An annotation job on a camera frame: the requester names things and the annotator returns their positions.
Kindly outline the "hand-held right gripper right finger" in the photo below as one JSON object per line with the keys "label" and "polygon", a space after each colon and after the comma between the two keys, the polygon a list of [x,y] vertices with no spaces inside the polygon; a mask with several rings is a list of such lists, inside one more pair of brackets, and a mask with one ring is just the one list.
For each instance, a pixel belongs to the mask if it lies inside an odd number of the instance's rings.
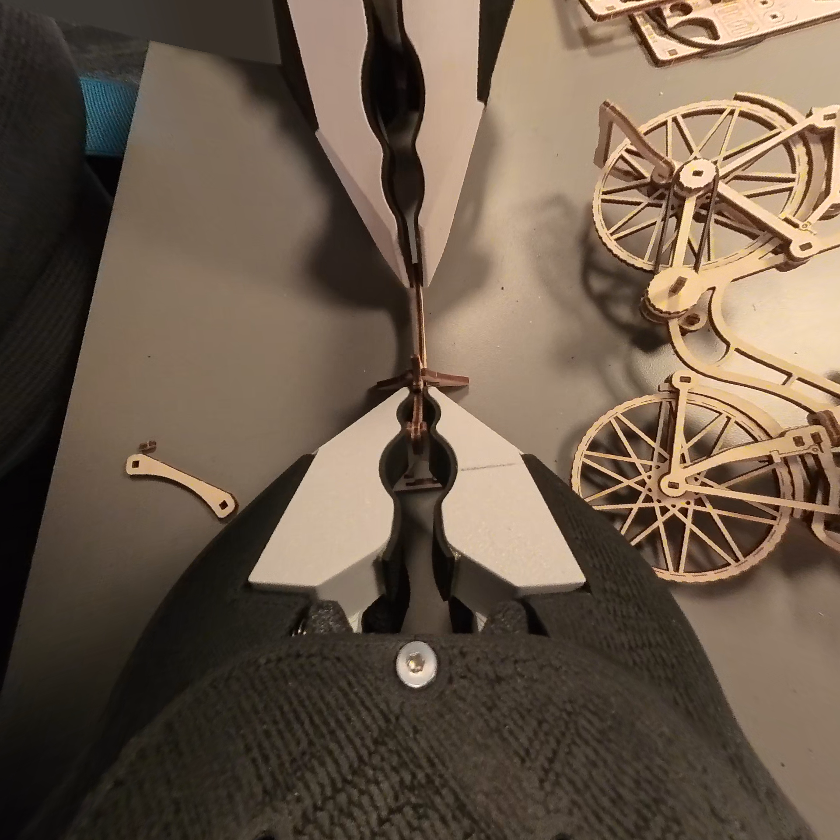
{"label": "hand-held right gripper right finger", "polygon": [[436,387],[427,390],[434,578],[456,632],[497,604],[580,590],[585,574],[524,454]]}

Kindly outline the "laser-cut wooden sheet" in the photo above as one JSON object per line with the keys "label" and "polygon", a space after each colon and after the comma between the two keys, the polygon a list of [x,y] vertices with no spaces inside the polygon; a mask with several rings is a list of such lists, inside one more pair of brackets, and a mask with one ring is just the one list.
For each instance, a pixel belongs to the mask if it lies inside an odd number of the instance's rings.
{"label": "laser-cut wooden sheet", "polygon": [[740,35],[760,28],[810,24],[838,18],[838,1],[582,1],[594,20],[623,14],[651,13],[667,26],[691,18],[714,22],[726,33]]}
{"label": "laser-cut wooden sheet", "polygon": [[660,67],[838,19],[838,1],[668,2],[629,15]]}

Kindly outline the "triangular wooden bracket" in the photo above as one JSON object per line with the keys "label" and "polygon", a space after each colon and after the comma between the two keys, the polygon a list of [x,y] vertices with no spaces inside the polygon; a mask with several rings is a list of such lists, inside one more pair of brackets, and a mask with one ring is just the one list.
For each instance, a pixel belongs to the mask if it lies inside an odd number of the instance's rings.
{"label": "triangular wooden bracket", "polygon": [[465,387],[469,378],[459,374],[440,373],[433,371],[423,364],[422,358],[414,353],[411,355],[408,367],[399,375],[378,381],[374,389],[379,391],[395,391],[406,388],[411,393],[423,393],[428,387],[438,388]]}
{"label": "triangular wooden bracket", "polygon": [[394,491],[408,492],[440,488],[436,478],[434,445],[431,437],[433,408],[423,399],[423,414],[419,438],[412,437],[414,420],[414,395],[409,395],[397,410],[400,433],[389,454],[389,476],[395,478]]}

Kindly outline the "wooden bicycle model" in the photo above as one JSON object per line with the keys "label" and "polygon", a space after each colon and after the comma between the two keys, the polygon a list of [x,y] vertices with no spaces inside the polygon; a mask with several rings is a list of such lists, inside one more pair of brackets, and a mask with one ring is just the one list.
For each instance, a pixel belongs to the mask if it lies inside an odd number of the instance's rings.
{"label": "wooden bicycle model", "polygon": [[595,232],[649,273],[639,307],[679,367],[590,426],[573,490],[674,584],[751,571],[795,520],[838,554],[838,376],[724,313],[737,281],[838,249],[838,106],[737,92],[641,125],[611,101],[598,114]]}

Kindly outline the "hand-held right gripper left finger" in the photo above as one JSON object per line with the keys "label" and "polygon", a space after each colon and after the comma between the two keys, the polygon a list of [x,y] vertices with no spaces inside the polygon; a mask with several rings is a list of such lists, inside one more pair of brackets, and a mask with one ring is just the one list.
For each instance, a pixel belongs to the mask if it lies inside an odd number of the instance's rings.
{"label": "hand-held right gripper left finger", "polygon": [[250,572],[252,586],[336,602],[355,632],[372,604],[394,594],[409,394],[394,392],[318,448]]}

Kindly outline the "bright blue object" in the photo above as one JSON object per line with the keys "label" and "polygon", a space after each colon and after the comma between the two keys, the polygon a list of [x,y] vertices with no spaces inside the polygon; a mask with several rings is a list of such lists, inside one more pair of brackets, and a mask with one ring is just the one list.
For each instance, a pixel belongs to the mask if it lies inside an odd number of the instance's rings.
{"label": "bright blue object", "polygon": [[121,80],[79,77],[86,111],[86,154],[123,158],[138,88]]}

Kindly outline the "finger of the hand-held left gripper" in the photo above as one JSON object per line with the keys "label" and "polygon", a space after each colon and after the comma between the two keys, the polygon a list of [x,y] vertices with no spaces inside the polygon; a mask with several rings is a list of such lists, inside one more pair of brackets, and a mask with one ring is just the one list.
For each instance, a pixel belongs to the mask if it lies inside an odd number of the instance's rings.
{"label": "finger of the hand-held left gripper", "polygon": [[387,143],[373,104],[373,5],[291,1],[289,11],[316,137],[386,263],[409,286],[397,215],[385,189]]}
{"label": "finger of the hand-held left gripper", "polygon": [[413,4],[413,46],[424,86],[416,152],[423,171],[418,225],[426,286],[454,222],[505,32],[504,1]]}

